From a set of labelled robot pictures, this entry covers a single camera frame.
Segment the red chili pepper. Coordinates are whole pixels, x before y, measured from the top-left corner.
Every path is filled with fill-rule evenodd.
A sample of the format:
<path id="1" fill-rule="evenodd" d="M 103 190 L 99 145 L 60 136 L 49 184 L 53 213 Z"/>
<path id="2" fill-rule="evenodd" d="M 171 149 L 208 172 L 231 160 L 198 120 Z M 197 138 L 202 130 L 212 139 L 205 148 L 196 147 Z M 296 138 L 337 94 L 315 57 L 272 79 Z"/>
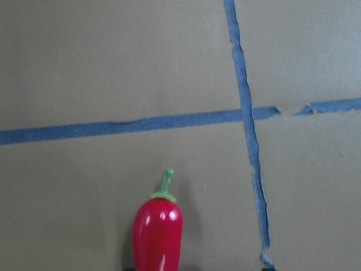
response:
<path id="1" fill-rule="evenodd" d="M 174 171 L 167 169 L 159 191 L 138 210 L 132 236 L 136 270 L 178 270 L 181 257 L 183 215 L 169 193 Z"/>

